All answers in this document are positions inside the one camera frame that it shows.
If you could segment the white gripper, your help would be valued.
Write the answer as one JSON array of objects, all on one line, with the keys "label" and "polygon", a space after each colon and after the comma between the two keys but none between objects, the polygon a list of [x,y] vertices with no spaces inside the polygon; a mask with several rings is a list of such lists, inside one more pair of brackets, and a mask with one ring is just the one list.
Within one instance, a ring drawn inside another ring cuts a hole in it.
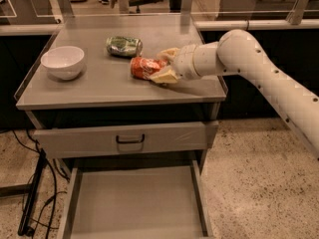
[{"label": "white gripper", "polygon": [[150,75],[150,80],[157,84],[175,84],[178,77],[183,80],[197,80],[200,75],[195,69],[193,56],[197,45],[187,45],[182,48],[169,48],[157,53],[159,60],[171,63],[160,71]]}]

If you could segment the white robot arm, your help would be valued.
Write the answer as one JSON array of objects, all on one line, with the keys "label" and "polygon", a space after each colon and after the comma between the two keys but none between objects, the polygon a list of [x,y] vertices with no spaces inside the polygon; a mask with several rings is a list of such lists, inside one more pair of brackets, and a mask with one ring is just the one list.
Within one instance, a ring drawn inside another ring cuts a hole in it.
[{"label": "white robot arm", "polygon": [[151,80],[172,84],[206,76],[238,75],[252,84],[310,151],[319,155],[319,97],[278,69],[258,41],[244,30],[231,30],[219,41],[158,54],[168,65]]}]

